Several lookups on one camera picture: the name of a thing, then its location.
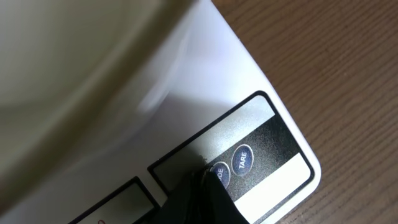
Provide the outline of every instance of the blue button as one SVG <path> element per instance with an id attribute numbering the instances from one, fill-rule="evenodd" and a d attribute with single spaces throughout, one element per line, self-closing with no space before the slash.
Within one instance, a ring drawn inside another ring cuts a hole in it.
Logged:
<path id="1" fill-rule="evenodd" d="M 210 169 L 210 172 L 217 175 L 225 188 L 228 187 L 229 180 L 231 179 L 231 171 L 225 162 L 216 162 Z"/>
<path id="2" fill-rule="evenodd" d="M 242 177 L 251 170 L 253 166 L 253 150 L 248 145 L 240 145 L 232 155 L 232 171 Z"/>

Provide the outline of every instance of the wooden table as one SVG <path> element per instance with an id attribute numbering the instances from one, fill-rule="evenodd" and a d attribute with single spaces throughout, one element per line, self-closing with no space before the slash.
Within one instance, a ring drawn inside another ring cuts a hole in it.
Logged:
<path id="1" fill-rule="evenodd" d="M 398 1 L 213 2 L 321 163 L 280 223 L 398 223 Z"/>

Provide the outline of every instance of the black framed label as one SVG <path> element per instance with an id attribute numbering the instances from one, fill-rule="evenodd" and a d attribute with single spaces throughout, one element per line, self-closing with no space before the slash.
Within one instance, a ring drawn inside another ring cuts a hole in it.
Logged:
<path id="1" fill-rule="evenodd" d="M 138 177 L 134 177 L 69 224 L 147 223 L 160 209 Z"/>
<path id="2" fill-rule="evenodd" d="M 308 159 L 263 91 L 253 93 L 148 171 L 170 195 L 185 175 L 205 166 L 217 174 L 249 223 L 265 220 L 314 177 Z"/>

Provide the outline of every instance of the table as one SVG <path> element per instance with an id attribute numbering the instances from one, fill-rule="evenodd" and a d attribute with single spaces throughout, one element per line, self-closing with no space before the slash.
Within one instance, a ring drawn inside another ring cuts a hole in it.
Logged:
<path id="1" fill-rule="evenodd" d="M 321 163 L 280 223 L 398 223 L 398 1 L 213 2 Z"/>

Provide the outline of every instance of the brown wooden surface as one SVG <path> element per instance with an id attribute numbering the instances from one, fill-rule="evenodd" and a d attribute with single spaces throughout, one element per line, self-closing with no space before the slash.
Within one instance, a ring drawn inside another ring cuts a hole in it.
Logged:
<path id="1" fill-rule="evenodd" d="M 280 223 L 398 223 L 398 1 L 213 2 L 321 163 Z"/>

